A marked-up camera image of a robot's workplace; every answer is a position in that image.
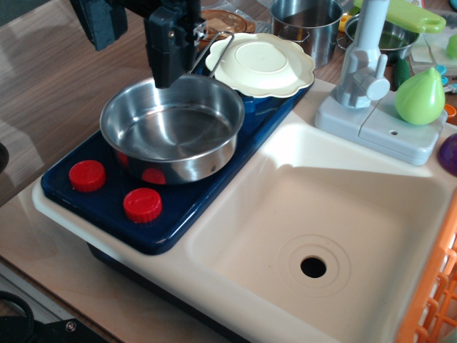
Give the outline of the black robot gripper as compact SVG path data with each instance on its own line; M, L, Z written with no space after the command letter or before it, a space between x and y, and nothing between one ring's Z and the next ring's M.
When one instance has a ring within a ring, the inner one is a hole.
M194 65L199 40L206 36L200 1L70 0L95 50L112 45L127 32L126 9L144 19L146 50L156 87L171 86Z

